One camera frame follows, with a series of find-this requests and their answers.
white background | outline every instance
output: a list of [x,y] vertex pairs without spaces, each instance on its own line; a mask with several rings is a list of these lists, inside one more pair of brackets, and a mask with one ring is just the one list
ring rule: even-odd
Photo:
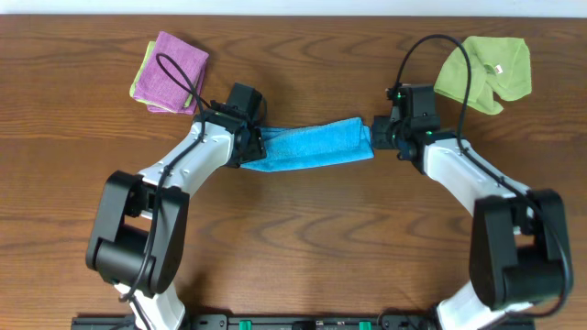
[[587,17],[587,0],[0,0],[0,13]]

green cloth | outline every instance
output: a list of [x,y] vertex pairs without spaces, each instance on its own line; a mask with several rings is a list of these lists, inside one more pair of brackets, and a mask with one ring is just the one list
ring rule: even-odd
[[[143,62],[140,63],[140,68],[138,69],[137,75],[135,76],[135,81],[132,82],[132,84],[130,85],[130,97],[133,97],[135,95],[135,90],[137,89],[137,83],[138,83],[138,79],[140,79],[140,74],[143,73],[143,70],[145,69],[145,64],[147,64],[147,61],[150,58],[150,55],[153,53],[153,50],[155,49],[155,41],[149,41],[149,45],[147,46],[147,51],[145,52],[145,58],[143,59]],[[171,112],[175,112],[172,111],[164,106],[162,106],[161,104],[154,104],[153,102],[149,102],[143,99],[136,99],[137,101],[144,103],[145,105],[155,105],[158,106],[162,109],[165,109],[167,111],[171,111]],[[183,104],[183,107],[188,107],[190,106],[190,103],[192,102],[192,95],[188,94],[187,95],[187,99],[185,100],[185,103]]]
[[[468,106],[497,115],[504,108],[493,100],[493,92],[504,101],[532,93],[530,50],[522,38],[468,37],[462,45],[471,61]],[[442,65],[434,91],[462,103],[466,86],[467,65],[456,48]]]

wood grain surface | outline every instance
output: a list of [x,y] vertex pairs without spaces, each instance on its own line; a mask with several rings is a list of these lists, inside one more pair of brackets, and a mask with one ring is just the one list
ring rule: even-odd
[[[106,178],[159,160],[191,117],[154,115],[128,96],[160,30],[207,51],[203,97],[234,82],[269,100],[268,124],[304,127],[390,103],[406,51],[446,33],[524,38],[533,93],[473,110],[465,134],[512,178],[566,204],[575,288],[540,329],[587,327],[587,24],[523,18],[0,16],[0,328],[68,328],[76,314],[127,313],[84,264]],[[428,41],[404,82],[433,83],[453,46]],[[454,126],[460,105],[439,96]],[[468,280],[471,217],[395,152],[328,168],[222,168],[190,205],[176,278],[193,311],[377,314],[426,309]]]

folded blue towel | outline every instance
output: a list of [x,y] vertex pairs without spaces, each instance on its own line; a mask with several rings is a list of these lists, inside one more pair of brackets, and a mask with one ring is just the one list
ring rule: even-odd
[[303,128],[263,127],[267,158],[242,164],[255,171],[291,171],[373,158],[371,132],[360,118]]

purple cloth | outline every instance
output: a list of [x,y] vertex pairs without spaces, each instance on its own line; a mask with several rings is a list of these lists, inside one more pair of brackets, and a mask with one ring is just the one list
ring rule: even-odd
[[[179,114],[192,115],[195,111],[195,100],[184,108],[185,100],[188,93],[180,86],[175,84],[159,67],[156,60],[158,53],[169,55],[182,68],[192,83],[197,82],[196,90],[198,93],[202,90],[204,81],[205,63],[208,54],[199,50],[169,33],[161,31],[155,42],[155,48],[145,64],[145,69],[140,75],[137,82],[137,89],[133,97],[142,99],[156,105],[164,106]],[[182,75],[166,59],[161,59],[161,63],[173,75],[178,82],[187,87]],[[156,105],[147,105],[151,112],[169,112]]]

